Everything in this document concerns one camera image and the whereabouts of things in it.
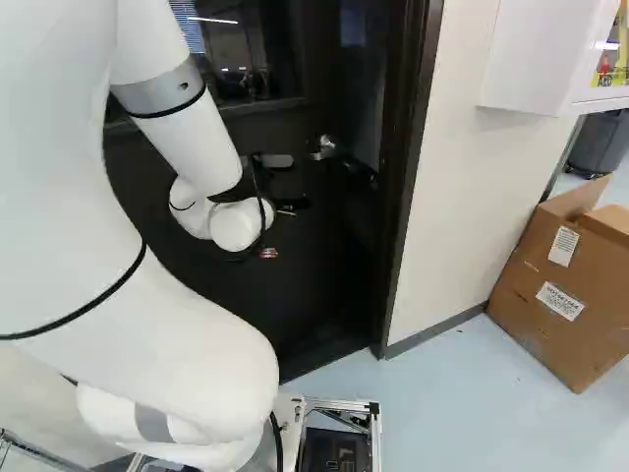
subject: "black cable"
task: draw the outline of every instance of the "black cable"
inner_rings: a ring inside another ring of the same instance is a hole
[[[275,417],[275,413],[271,411],[271,414],[268,415],[268,419],[271,421],[271,426],[273,427],[273,435],[275,436],[275,448],[277,449],[277,472],[284,471],[284,448],[282,447],[282,434],[279,429],[279,425],[277,424],[277,418]]]
[[[259,208],[259,218],[260,218],[260,223],[261,223],[259,235],[257,236],[256,240],[252,243],[252,245],[249,248],[244,249],[243,251],[239,251],[237,253],[230,253],[233,255],[231,257],[215,258],[224,263],[242,263],[246,261],[249,258],[249,256],[252,254],[252,252],[257,251],[262,246],[262,243],[264,241],[264,234],[266,233],[266,211],[264,211],[264,203],[262,201],[261,191],[259,189],[259,185],[257,182],[256,163],[254,160],[255,156],[261,156],[261,153],[252,152],[251,154],[248,154],[247,161],[249,163],[252,181],[254,183],[254,189],[256,191],[257,206]],[[186,209],[193,206],[193,205],[190,205],[188,208],[176,208],[170,203],[170,201],[168,202],[168,205],[170,205],[171,207],[179,211],[185,211]]]
[[[36,327],[34,329],[29,329],[27,331],[14,332],[12,334],[0,334],[0,341],[15,341],[16,339],[26,339],[27,337],[34,337],[39,334],[44,334],[45,332],[52,331],[53,329],[56,329],[63,325],[67,325],[68,323],[73,322],[77,318],[82,317],[84,314],[93,310],[102,302],[104,302],[109,297],[111,297],[114,293],[116,293],[118,289],[122,287],[127,282],[127,280],[131,278],[134,272],[138,270],[138,267],[142,263],[145,254],[146,254],[146,242],[143,240],[142,247],[140,248],[140,253],[136,257],[136,260],[134,261],[134,263],[127,269],[125,273],[122,274],[122,276],[118,280],[116,280],[112,285],[110,285],[104,292],[102,292],[96,298],[94,298],[90,302],[87,302],[85,305],[75,310],[71,314],[66,315],[65,317],[60,318],[59,320],[55,320],[54,322],[51,322],[49,324],[44,324],[43,326]]]

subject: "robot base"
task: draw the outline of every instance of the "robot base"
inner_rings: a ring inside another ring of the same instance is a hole
[[[284,472],[328,470],[381,472],[382,423],[377,402],[328,400],[280,394],[275,402],[274,412],[281,428]],[[307,424],[311,418],[314,419],[315,413],[332,422],[328,428],[312,428]],[[334,456],[328,457],[325,451],[315,446],[321,442],[338,444],[354,442],[359,446],[349,447],[351,450],[347,452],[353,456],[344,462],[342,457],[344,450],[335,447]],[[136,454],[127,472],[167,470],[185,469]],[[275,442],[270,428],[268,433],[267,430],[264,431],[254,457],[238,472],[276,472]]]

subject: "metal frame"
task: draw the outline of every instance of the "metal frame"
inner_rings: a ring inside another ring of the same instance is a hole
[[[382,418],[380,414],[380,404],[376,401],[347,401],[347,400],[332,400],[325,398],[306,397],[306,416],[316,411],[328,418],[338,421],[342,425],[349,426],[355,431],[361,434],[367,434],[372,453],[372,471],[382,472]],[[367,414],[370,417],[370,426],[367,432],[362,427],[340,419],[331,414],[331,411],[346,412],[346,413],[361,413]],[[306,441],[306,423],[304,423],[304,432],[302,433],[302,449]]]
[[[22,455],[64,472],[89,471],[89,469],[23,441],[7,430],[0,429],[0,470],[2,470],[2,466],[10,450],[15,450]]]

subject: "window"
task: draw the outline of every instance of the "window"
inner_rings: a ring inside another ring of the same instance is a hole
[[[298,93],[284,1],[169,1],[219,104]]]

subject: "light blue floor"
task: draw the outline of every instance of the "light blue floor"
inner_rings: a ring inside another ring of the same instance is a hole
[[[629,364],[576,395],[486,316],[391,361],[362,351],[284,389],[380,401],[384,472],[629,470]]]

